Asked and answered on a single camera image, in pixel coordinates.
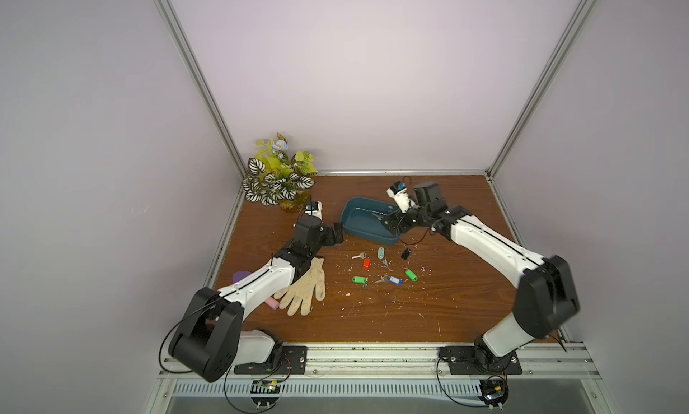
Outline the teal plastic storage box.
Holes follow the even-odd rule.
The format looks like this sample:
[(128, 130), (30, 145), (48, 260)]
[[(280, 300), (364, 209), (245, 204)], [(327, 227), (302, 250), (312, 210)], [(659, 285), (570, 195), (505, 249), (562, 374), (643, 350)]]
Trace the teal plastic storage box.
[(391, 234), (383, 220), (397, 211), (396, 205), (384, 201), (354, 197), (346, 202), (341, 223), (349, 236), (380, 245), (395, 245), (400, 235)]

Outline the red tag key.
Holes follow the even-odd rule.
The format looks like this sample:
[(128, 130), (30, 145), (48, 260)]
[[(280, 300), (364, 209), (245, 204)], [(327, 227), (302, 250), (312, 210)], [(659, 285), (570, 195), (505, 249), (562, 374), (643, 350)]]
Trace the red tag key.
[(369, 270), (371, 268), (371, 258), (368, 256), (366, 252), (361, 252), (359, 254), (356, 254), (352, 256), (353, 260), (359, 260), (362, 262), (362, 268), (364, 270)]

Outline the mint tag key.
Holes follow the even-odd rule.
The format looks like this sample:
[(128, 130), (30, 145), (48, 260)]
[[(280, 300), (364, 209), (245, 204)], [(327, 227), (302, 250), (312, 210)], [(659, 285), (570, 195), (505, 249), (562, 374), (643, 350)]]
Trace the mint tag key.
[(379, 261), (382, 263), (382, 265), (388, 269), (389, 268), (389, 263), (387, 259), (385, 258), (385, 249), (383, 247), (380, 247), (377, 252), (377, 257)]

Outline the green tag key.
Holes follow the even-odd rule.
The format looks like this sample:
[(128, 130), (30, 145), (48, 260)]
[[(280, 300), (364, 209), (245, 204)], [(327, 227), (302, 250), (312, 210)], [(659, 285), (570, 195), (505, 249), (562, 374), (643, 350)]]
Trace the green tag key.
[(418, 281), (418, 276), (417, 276), (412, 270), (407, 269), (407, 270), (405, 271), (405, 274), (407, 275), (407, 277), (408, 277), (411, 281), (414, 281), (414, 282)]
[(353, 277), (352, 278), (353, 283), (366, 286), (368, 284), (368, 279), (366, 277)]

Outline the blue tag key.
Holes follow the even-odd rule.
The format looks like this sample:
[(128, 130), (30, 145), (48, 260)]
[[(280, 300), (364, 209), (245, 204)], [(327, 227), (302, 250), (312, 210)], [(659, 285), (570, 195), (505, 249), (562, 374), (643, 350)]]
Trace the blue tag key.
[(404, 284), (404, 281), (403, 281), (403, 279), (399, 279), (397, 277), (386, 275), (386, 276), (382, 277), (381, 279), (378, 279), (375, 282), (375, 285), (381, 285), (381, 284), (390, 284), (390, 285), (394, 285), (396, 287), (399, 287), (399, 286), (402, 286)]

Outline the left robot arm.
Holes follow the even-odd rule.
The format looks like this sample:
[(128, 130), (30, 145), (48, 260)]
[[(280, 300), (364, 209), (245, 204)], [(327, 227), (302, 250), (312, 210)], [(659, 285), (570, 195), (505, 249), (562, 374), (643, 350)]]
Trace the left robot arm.
[(340, 222), (329, 227), (320, 215), (300, 218), (294, 237), (266, 265), (231, 286), (195, 293), (165, 337), (169, 355), (209, 383), (233, 367), (276, 371), (283, 363), (283, 342), (268, 331), (244, 331), (245, 320), (271, 298), (290, 316), (308, 315), (326, 296), (319, 251), (343, 242)]

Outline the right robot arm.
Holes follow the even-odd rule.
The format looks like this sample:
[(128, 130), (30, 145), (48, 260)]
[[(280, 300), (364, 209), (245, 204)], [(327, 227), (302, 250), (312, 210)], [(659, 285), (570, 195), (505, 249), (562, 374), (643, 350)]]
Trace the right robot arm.
[(475, 340), (475, 361), (494, 367), (521, 347), (542, 340), (581, 311), (570, 265), (559, 255), (532, 252), (488, 227), (469, 210), (450, 207), (436, 182), (423, 182), (409, 194), (403, 182), (387, 195), (398, 210), (385, 226), (394, 236), (424, 227), (464, 247), (491, 265), (516, 289), (511, 311)]

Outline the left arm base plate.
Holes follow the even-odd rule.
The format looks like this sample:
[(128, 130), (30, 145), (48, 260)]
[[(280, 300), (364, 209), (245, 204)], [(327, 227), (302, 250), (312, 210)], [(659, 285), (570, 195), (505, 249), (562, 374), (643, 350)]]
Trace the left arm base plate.
[(273, 349), (263, 363), (247, 363), (233, 367), (233, 374), (239, 376), (304, 375), (308, 359), (308, 348), (303, 345), (287, 345)]

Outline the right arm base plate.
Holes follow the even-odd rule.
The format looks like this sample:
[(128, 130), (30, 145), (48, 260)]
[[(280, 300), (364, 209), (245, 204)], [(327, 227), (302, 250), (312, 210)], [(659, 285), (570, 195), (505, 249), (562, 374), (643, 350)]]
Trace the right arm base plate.
[(497, 357), (491, 351), (476, 346), (446, 346), (439, 348), (441, 362), (448, 364), (450, 374), (473, 375), (521, 375), (523, 373), (515, 351)]

